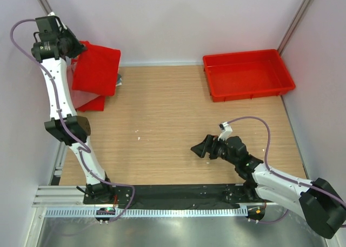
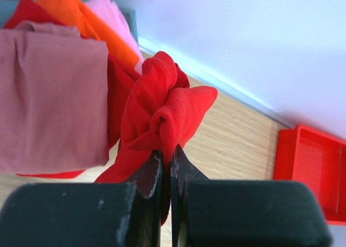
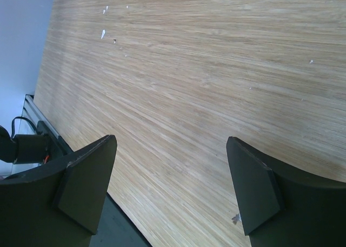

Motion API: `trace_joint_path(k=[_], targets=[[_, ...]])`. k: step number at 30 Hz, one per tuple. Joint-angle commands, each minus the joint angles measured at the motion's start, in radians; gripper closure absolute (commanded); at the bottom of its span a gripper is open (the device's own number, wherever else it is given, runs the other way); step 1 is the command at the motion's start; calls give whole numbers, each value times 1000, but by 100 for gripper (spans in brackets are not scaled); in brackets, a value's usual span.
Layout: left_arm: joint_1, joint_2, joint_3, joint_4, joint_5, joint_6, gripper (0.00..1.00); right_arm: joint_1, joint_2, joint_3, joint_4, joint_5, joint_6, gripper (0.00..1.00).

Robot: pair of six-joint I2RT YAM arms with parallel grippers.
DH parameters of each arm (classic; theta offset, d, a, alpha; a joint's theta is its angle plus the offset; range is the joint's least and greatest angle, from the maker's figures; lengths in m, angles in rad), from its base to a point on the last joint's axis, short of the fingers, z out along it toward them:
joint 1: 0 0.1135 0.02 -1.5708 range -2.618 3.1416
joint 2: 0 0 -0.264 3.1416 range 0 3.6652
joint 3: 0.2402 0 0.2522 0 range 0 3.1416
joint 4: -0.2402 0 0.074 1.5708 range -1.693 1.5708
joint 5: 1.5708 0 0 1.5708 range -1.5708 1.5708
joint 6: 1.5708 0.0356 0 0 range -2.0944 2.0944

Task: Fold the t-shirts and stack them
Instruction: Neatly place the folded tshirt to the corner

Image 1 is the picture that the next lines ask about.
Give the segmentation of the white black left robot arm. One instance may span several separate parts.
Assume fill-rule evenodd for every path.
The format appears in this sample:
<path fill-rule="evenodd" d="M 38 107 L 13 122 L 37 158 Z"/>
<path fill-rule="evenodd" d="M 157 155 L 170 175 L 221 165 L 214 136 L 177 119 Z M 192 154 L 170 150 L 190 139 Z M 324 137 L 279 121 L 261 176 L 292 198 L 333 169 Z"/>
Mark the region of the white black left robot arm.
<path fill-rule="evenodd" d="M 86 179 L 84 203 L 108 204 L 115 191 L 91 147 L 90 123 L 73 106 L 67 80 L 66 59 L 81 54 L 85 46 L 53 13 L 35 22 L 38 32 L 31 53 L 44 75 L 50 102 L 50 119 L 44 127 L 78 159 Z"/>

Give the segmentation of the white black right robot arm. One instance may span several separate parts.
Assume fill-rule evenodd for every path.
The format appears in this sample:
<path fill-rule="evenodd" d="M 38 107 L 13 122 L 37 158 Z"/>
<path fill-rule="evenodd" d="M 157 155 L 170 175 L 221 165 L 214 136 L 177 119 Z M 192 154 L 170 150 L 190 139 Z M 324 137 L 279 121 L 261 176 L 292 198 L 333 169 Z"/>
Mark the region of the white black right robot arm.
<path fill-rule="evenodd" d="M 267 166 L 247 151 L 238 136 L 219 140 L 207 135 L 191 147 L 198 157 L 221 158 L 235 167 L 248 185 L 244 196 L 251 202 L 259 198 L 274 202 L 301 216 L 320 236 L 331 239 L 345 223 L 345 203 L 325 179 L 301 179 Z"/>

